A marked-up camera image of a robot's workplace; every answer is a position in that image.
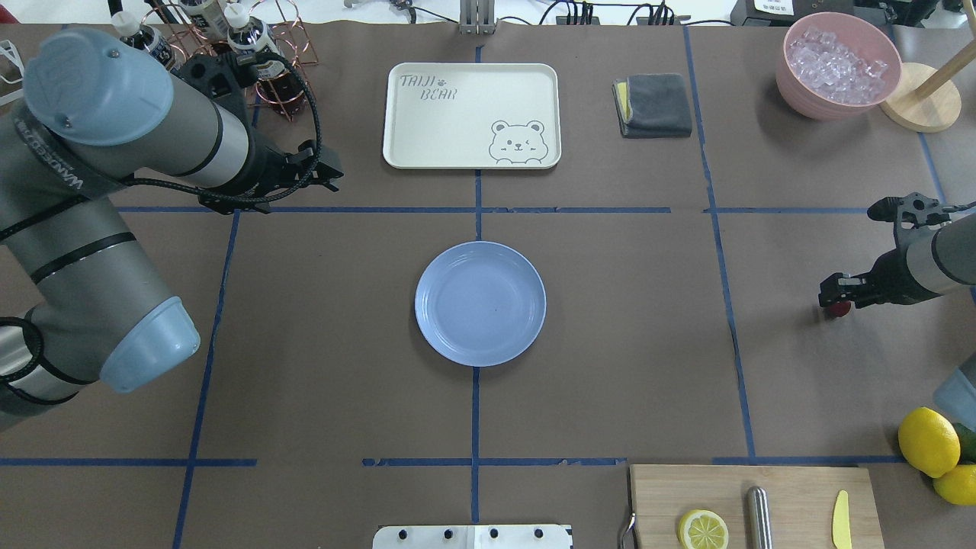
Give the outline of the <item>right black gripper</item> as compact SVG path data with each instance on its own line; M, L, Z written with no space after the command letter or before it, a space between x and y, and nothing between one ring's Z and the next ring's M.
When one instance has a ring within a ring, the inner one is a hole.
M872 221L892 223L895 246L871 270L834 272L819 286L819 307L852 303L912 305L962 288L962 230L951 223L959 204L942 204L922 194L885 197L867 209Z

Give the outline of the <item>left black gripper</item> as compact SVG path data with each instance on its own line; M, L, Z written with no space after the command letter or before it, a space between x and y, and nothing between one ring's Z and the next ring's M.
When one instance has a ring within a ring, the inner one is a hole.
M217 177L216 187L209 190L192 184L188 176L181 177L184 183L174 185L181 192L196 195L201 205L220 214L236 210L268 213L271 202L282 201L308 185L322 185L336 192L337 181L344 177L338 153L322 143L318 107L299 72L295 76L307 95L315 136L301 143L296 152L282 152L251 125L244 88L258 79L255 64L272 59L286 60L276 53L223 53L220 58L192 59L188 69L177 73L213 104L229 111L244 129L244 144L233 146L233 150L241 150L245 157L242 166L233 169L230 176Z

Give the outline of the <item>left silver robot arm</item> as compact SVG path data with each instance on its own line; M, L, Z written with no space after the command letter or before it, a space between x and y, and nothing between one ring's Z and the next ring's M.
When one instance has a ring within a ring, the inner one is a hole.
M114 192L153 185L233 214L335 190L344 172L320 133L288 153L248 122L243 89L279 59L197 55L171 72L94 28L42 42L2 118L2 244L43 296L2 319L2 428L95 382L133 392L200 346Z

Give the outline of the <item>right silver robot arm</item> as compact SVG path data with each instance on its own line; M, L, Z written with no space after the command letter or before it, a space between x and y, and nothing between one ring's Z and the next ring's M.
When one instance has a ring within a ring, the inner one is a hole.
M912 192L885 197L867 209L872 221L892 223L894 248L861 274L834 272L820 283L818 303L830 315L879 303L913 305L975 284L974 215L951 215L973 203L942 204Z

